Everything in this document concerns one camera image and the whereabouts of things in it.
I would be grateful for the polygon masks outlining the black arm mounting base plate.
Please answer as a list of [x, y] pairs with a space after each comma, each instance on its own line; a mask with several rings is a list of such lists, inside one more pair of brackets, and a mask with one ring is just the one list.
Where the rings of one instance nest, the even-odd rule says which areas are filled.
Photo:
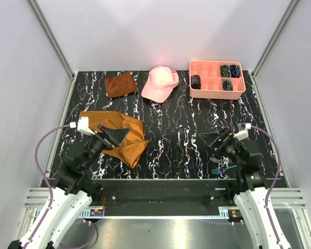
[[105, 205], [105, 216], [211, 216], [225, 201], [235, 179], [102, 179], [92, 207]]

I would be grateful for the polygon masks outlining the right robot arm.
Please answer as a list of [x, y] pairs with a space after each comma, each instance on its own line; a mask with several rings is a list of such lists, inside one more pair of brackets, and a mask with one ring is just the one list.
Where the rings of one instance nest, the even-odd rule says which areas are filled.
[[236, 166], [236, 181], [228, 184], [223, 197], [241, 212], [253, 248], [291, 248], [273, 209], [272, 189], [261, 172], [259, 145], [248, 139], [248, 130], [234, 133], [224, 128], [199, 137], [215, 156], [227, 157]]

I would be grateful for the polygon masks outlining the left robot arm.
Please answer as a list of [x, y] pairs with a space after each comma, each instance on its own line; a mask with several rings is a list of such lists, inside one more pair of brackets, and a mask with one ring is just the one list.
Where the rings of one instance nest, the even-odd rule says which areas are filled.
[[9, 248], [59, 248], [61, 241], [80, 213], [89, 205], [97, 205], [104, 198], [101, 184], [87, 173], [92, 163], [104, 150], [119, 147], [129, 133], [128, 128], [108, 128], [99, 125], [99, 132], [88, 124], [71, 122], [60, 129], [76, 128], [88, 135], [90, 142], [81, 153], [67, 157], [54, 181], [42, 177], [49, 189], [49, 197], [26, 234], [10, 242]]

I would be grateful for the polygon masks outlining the orange cloth napkin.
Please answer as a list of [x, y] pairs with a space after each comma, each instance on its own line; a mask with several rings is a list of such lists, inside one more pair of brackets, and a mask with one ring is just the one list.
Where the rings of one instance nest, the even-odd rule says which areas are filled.
[[130, 131], [123, 143], [103, 153], [120, 159], [132, 169], [136, 168], [142, 153], [149, 144], [149, 141], [145, 139], [144, 123], [141, 120], [117, 111], [81, 112], [80, 117], [88, 117], [89, 128], [98, 132], [100, 131], [99, 125], [113, 129], [128, 128]]

